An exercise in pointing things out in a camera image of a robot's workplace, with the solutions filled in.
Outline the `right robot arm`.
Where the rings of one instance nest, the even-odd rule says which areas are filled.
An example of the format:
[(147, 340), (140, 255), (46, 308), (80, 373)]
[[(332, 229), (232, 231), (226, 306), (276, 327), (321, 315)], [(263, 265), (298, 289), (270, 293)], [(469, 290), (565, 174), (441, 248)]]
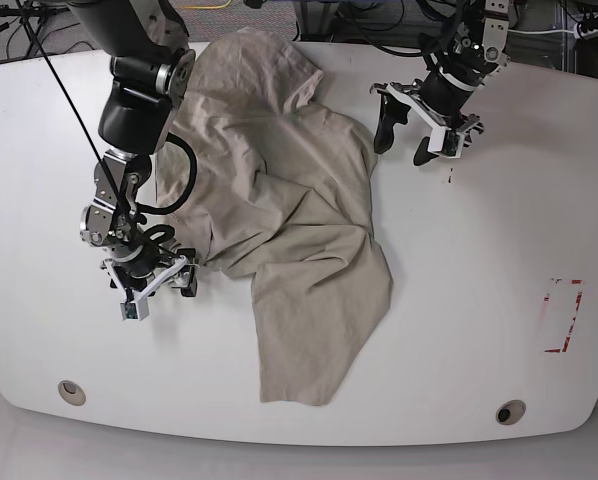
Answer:
[[(167, 285), (196, 293), (194, 250), (179, 246), (172, 227), (147, 226), (150, 215), (178, 210), (192, 193), (197, 160), (171, 127), (196, 60), (184, 20), (168, 1), (70, 1), (68, 9), (110, 57), (112, 87), (98, 126), (108, 150), (97, 159), (96, 191), (83, 211), (81, 237), (104, 249), (110, 286), (137, 319), (149, 297)], [(165, 144), (189, 162), (183, 193), (165, 207), (137, 200), (152, 174), (151, 158)]]

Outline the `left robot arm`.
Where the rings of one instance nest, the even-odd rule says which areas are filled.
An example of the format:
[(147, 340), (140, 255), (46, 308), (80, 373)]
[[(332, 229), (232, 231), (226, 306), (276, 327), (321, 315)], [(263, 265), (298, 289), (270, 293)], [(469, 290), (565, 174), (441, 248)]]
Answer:
[(410, 84), (375, 83), (370, 91), (380, 95), (375, 153), (381, 155), (390, 150), (395, 140), (394, 128), (406, 125), (409, 116), (415, 114), (430, 128), (413, 157), (414, 165), (423, 166), (439, 157), (458, 159), (472, 144), (472, 135), (484, 132), (481, 118), (464, 114), (462, 108), (509, 61), (505, 51), (509, 4), (457, 1), (449, 16), (426, 1), (418, 5), (441, 24), (439, 34), (419, 34), (416, 54), (383, 46), (379, 50), (401, 58), (421, 57), (426, 77)]

